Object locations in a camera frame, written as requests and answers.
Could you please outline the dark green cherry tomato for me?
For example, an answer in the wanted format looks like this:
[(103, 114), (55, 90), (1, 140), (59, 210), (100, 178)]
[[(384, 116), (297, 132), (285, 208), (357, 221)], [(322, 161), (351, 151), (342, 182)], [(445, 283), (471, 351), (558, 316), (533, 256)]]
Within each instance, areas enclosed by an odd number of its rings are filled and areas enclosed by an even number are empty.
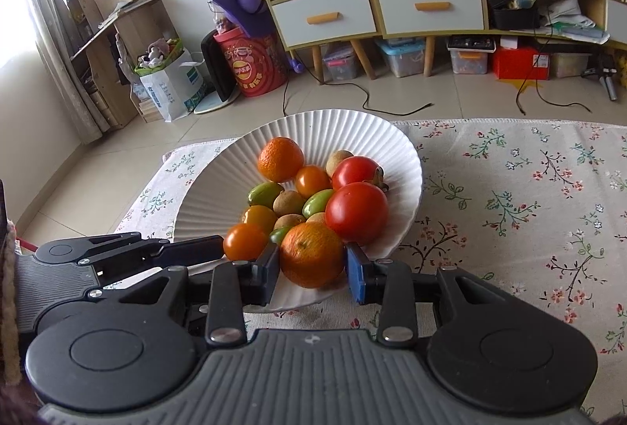
[(290, 230), (291, 227), (280, 227), (279, 229), (275, 229), (270, 234), (270, 241), (273, 242), (275, 245), (280, 245)]

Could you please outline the yellow orange cherry tomato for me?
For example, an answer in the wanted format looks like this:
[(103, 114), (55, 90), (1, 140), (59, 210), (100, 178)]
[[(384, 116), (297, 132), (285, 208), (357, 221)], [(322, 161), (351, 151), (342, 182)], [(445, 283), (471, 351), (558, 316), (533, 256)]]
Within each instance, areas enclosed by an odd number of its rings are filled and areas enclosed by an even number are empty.
[(251, 205), (242, 214), (241, 222), (255, 224), (260, 227), (266, 234), (270, 234), (274, 230), (277, 215), (272, 208), (264, 205)]

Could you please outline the red tomato front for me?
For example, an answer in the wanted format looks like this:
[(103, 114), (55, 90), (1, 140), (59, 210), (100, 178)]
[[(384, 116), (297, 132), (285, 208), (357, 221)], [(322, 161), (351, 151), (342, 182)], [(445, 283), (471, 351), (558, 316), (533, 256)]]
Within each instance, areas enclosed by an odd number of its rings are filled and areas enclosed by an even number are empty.
[(366, 182), (336, 191), (325, 208), (325, 223), (342, 240), (368, 245), (384, 230), (389, 215), (384, 192)]

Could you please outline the red tomato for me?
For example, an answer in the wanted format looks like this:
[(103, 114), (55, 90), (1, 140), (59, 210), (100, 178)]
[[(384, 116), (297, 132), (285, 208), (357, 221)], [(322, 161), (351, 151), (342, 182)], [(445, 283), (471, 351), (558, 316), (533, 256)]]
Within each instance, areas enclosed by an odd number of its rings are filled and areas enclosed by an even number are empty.
[(384, 192), (366, 182), (336, 191), (325, 208), (325, 223), (342, 240), (368, 245), (384, 230), (389, 215)]
[(360, 182), (370, 183), (384, 191), (389, 189), (385, 182), (384, 169), (365, 156), (346, 158), (337, 166), (332, 176), (334, 190)]

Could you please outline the large mandarin orange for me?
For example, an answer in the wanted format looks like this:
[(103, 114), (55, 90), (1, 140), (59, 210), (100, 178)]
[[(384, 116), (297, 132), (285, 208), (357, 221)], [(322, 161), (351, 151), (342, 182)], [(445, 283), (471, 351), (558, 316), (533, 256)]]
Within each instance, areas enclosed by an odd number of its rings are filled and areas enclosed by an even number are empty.
[(336, 281), (344, 270), (345, 248), (323, 223), (301, 223), (289, 230), (279, 246), (279, 265), (290, 282), (316, 289)]

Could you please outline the green jujube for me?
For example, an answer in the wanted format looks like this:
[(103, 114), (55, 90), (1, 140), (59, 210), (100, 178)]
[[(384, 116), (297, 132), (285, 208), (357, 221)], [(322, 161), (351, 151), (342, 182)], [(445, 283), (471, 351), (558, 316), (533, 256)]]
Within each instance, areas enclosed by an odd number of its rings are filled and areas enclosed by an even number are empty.
[(272, 209), (274, 201), (285, 190), (281, 184), (275, 182), (264, 182), (252, 188), (248, 194), (248, 204), (261, 205)]
[(302, 215), (308, 219), (315, 214), (324, 213), (326, 205), (330, 198), (333, 197), (334, 190), (332, 189), (323, 189), (313, 194), (311, 197), (307, 199), (305, 202)]

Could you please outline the red tomato back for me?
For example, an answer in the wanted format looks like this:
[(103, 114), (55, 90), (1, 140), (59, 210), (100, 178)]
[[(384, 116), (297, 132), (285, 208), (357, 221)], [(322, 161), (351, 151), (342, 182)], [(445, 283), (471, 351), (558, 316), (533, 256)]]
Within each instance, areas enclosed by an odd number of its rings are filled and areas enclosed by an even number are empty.
[(385, 182), (384, 169), (365, 156), (346, 158), (337, 166), (332, 176), (334, 190), (360, 182), (370, 183), (384, 191), (389, 189)]

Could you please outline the orange cherry tomato front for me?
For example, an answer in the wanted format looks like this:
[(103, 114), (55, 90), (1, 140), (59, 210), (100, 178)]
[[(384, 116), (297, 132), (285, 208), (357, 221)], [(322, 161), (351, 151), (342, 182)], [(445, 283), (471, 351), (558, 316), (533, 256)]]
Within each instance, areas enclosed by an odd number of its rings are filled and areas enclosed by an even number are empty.
[(303, 166), (295, 176), (295, 189), (305, 199), (323, 189), (332, 188), (326, 171), (316, 165)]

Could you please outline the small mandarin orange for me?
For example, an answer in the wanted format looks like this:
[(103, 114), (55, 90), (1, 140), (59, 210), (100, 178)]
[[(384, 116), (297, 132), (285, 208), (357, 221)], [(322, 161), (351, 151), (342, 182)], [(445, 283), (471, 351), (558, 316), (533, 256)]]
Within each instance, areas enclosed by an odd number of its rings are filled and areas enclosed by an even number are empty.
[(300, 146), (288, 137), (275, 137), (264, 146), (257, 157), (257, 170), (269, 181), (291, 181), (304, 166)]

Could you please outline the floral tablecloth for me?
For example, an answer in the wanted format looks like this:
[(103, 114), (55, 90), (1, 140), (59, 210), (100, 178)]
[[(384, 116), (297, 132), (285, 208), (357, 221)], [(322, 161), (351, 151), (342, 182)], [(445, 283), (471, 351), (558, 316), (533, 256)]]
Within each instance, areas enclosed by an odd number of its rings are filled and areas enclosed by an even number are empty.
[(276, 119), (239, 139), (170, 152), (120, 222), (169, 240), (224, 234), (258, 184), (257, 154), (292, 138), (310, 164), (338, 150), (421, 190), (395, 257), (418, 273), (458, 266), (573, 325), (598, 372), (582, 409), (626, 411), (626, 130), (588, 121), (406, 121), (348, 110)]

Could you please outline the white paper shopping bag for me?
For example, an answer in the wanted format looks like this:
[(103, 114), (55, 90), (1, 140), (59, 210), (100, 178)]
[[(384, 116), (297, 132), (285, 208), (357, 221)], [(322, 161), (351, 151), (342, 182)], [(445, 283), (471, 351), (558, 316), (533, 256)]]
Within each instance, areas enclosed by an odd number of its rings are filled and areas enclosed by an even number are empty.
[(192, 113), (207, 94), (207, 84), (189, 51), (180, 40), (154, 43), (137, 59), (134, 73), (140, 79), (161, 118), (172, 122)]

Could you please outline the black panel heater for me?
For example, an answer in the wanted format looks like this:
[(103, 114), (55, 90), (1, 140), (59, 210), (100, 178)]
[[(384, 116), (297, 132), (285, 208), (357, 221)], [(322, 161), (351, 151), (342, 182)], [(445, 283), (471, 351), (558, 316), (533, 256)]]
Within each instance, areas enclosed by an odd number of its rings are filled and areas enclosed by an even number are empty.
[(215, 36), (217, 34), (216, 29), (210, 31), (201, 41), (200, 48), (204, 64), (207, 67), (209, 82), (214, 87), (218, 97), (225, 102), (235, 92), (239, 91), (239, 86), (227, 57), (216, 41)]

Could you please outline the red snack bucket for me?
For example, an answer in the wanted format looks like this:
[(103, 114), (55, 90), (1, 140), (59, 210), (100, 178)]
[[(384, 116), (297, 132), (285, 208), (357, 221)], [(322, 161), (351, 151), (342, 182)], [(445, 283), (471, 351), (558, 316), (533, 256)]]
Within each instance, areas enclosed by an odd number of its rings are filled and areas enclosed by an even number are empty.
[(236, 27), (217, 33), (214, 40), (245, 97), (262, 96), (288, 81), (287, 59), (275, 33), (249, 37)]

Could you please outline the clear storage bin left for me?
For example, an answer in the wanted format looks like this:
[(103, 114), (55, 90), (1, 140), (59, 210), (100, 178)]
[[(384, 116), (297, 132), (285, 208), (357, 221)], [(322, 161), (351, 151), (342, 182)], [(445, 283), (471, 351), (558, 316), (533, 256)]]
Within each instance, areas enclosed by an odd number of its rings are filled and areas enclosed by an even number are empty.
[(360, 62), (350, 43), (330, 44), (323, 54), (323, 63), (330, 80), (349, 81), (359, 76)]

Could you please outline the clear storage bin blue lid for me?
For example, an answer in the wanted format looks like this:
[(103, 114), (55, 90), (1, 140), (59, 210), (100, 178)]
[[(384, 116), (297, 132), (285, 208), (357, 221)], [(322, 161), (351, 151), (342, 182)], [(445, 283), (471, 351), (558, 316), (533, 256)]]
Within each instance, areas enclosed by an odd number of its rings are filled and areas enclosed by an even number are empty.
[(405, 78), (423, 74), (425, 56), (423, 40), (398, 45), (390, 45), (390, 40), (376, 40), (375, 43), (395, 77)]

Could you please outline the wooden bookshelf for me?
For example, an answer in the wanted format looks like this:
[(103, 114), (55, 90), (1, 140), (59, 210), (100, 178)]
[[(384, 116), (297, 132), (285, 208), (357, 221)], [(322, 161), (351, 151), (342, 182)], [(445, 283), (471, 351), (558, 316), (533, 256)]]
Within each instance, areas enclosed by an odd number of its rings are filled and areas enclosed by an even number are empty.
[(84, 91), (112, 129), (133, 119), (160, 120), (150, 96), (122, 65), (134, 66), (149, 44), (178, 36), (161, 0), (69, 0), (85, 43), (71, 57)]

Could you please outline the clear storage bin black lid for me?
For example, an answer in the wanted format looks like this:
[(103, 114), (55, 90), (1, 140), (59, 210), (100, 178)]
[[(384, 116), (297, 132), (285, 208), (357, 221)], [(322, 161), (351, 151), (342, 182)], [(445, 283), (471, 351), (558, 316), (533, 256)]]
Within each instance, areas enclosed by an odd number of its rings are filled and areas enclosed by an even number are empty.
[(496, 50), (493, 38), (485, 35), (450, 36), (446, 47), (454, 74), (487, 74), (490, 56)]

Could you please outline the red box under sideboard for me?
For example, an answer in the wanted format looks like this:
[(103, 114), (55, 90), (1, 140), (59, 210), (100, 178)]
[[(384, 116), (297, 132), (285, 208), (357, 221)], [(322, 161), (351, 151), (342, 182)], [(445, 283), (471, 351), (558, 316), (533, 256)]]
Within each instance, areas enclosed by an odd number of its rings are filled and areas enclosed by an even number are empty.
[(549, 55), (528, 47), (498, 47), (493, 54), (493, 71), (500, 80), (547, 80)]

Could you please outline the long low sideboard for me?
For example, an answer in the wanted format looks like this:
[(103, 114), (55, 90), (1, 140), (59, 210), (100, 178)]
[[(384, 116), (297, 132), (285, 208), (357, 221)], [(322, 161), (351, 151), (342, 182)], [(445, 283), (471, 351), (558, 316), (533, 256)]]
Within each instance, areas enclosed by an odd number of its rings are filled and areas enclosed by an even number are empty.
[(579, 41), (626, 44), (626, 2), (615, 0), (488, 0), (501, 30), (544, 29)]

